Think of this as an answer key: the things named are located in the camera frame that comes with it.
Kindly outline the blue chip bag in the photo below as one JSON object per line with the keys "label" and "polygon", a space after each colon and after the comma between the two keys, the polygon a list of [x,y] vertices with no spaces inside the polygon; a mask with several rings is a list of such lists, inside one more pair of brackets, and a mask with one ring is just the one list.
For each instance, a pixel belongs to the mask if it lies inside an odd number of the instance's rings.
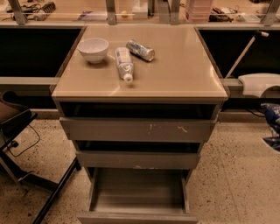
{"label": "blue chip bag", "polygon": [[267,124],[276,132],[274,136],[265,137],[263,141],[274,151],[280,152],[280,105],[262,103]]}

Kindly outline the grey drawer cabinet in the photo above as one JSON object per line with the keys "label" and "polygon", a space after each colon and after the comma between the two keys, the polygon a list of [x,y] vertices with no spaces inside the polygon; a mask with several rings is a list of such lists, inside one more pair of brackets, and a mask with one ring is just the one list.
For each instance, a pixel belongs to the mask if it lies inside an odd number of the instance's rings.
{"label": "grey drawer cabinet", "polygon": [[[113,54],[100,64],[75,53],[52,98],[61,117],[216,120],[228,95],[197,30],[187,24],[93,24],[85,38],[111,49],[134,39],[154,49],[152,62],[135,59],[134,80],[124,82]],[[202,143],[71,140],[76,151],[195,153]]]}

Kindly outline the top drawer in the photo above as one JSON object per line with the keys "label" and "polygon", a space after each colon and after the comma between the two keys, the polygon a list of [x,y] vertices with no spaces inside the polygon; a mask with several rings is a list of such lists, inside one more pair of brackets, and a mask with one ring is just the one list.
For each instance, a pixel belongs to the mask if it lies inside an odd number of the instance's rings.
{"label": "top drawer", "polygon": [[61,117],[70,140],[202,143],[216,120]]}

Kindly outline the middle drawer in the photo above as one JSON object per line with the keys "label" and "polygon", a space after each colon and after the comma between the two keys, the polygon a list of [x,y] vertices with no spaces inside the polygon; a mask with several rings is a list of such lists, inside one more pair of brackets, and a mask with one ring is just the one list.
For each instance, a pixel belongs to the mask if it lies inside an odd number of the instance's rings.
{"label": "middle drawer", "polygon": [[199,162],[195,153],[77,150],[76,156],[85,167],[192,170]]}

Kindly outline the open bottom drawer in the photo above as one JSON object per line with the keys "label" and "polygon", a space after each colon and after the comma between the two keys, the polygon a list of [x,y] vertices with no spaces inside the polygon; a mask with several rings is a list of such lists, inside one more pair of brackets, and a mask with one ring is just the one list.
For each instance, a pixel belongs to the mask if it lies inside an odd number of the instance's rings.
{"label": "open bottom drawer", "polygon": [[81,224],[197,224],[181,170],[96,168]]}

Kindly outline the clear plastic water bottle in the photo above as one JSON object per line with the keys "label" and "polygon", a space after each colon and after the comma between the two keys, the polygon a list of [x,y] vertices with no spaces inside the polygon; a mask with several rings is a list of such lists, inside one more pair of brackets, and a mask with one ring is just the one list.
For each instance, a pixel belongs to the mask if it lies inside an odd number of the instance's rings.
{"label": "clear plastic water bottle", "polygon": [[134,64],[127,47],[117,47],[115,49],[115,61],[119,76],[126,83],[133,81]]}

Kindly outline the silver drink can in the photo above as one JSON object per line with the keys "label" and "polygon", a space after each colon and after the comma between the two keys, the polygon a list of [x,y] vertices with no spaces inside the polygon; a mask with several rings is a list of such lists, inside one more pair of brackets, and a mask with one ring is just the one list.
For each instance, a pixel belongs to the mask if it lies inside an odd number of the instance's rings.
{"label": "silver drink can", "polygon": [[134,39],[128,40],[126,43],[126,47],[133,54],[148,62],[153,61],[155,58],[155,51],[153,49],[136,42]]}

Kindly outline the white bowl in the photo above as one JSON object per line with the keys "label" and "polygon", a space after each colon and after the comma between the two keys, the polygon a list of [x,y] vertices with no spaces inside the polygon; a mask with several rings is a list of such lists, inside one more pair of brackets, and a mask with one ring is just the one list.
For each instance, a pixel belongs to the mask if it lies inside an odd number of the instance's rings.
{"label": "white bowl", "polygon": [[87,38],[77,45],[77,49],[87,62],[96,64],[107,56],[109,42],[103,38]]}

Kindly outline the white plastic housing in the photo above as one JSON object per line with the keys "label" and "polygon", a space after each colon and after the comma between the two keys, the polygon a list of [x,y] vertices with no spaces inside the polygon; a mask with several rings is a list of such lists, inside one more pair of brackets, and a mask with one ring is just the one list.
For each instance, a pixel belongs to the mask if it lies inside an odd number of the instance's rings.
{"label": "white plastic housing", "polygon": [[251,73],[238,77],[243,85],[242,93],[260,98],[263,93],[273,87],[280,87],[280,74]]}

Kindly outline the pink storage box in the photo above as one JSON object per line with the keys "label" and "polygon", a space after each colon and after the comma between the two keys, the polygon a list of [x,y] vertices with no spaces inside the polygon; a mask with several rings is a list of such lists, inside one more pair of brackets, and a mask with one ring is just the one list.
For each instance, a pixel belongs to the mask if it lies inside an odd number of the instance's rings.
{"label": "pink storage box", "polygon": [[188,22],[207,23],[213,0],[185,0],[185,18]]}

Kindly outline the dark items on right shelf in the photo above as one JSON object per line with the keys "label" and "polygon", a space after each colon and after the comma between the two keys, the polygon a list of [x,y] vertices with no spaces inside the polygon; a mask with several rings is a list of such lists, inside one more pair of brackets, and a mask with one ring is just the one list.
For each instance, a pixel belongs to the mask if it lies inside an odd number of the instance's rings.
{"label": "dark items on right shelf", "polygon": [[209,22],[232,22],[233,19],[226,15],[220,8],[213,7],[209,15]]}

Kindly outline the black tools on shelf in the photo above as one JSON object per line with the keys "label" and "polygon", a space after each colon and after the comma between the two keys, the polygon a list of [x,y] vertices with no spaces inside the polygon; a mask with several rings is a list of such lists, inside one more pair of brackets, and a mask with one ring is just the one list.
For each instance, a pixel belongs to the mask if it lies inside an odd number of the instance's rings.
{"label": "black tools on shelf", "polygon": [[47,2],[44,5],[40,3],[34,3],[30,5],[21,5],[18,0],[9,0],[10,8],[8,13],[13,14],[13,18],[19,23],[23,24],[31,17],[34,21],[44,21],[47,17],[55,12],[55,2]]}

